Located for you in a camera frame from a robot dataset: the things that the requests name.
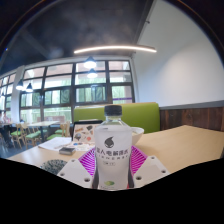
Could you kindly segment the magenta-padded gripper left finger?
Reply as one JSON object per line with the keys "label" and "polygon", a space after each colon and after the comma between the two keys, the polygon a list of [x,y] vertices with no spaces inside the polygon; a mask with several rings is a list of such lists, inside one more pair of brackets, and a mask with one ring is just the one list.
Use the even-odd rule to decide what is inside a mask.
{"label": "magenta-padded gripper left finger", "polygon": [[95,150],[85,152],[79,159],[71,159],[58,173],[58,176],[84,188],[98,187]]}

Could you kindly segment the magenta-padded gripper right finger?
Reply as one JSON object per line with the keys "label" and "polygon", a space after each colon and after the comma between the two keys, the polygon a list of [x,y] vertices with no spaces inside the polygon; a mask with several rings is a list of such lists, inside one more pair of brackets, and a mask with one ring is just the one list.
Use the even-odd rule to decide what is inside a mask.
{"label": "magenta-padded gripper right finger", "polygon": [[143,187],[169,174],[170,172],[155,155],[147,156],[136,146],[132,147],[128,174],[129,188]]}

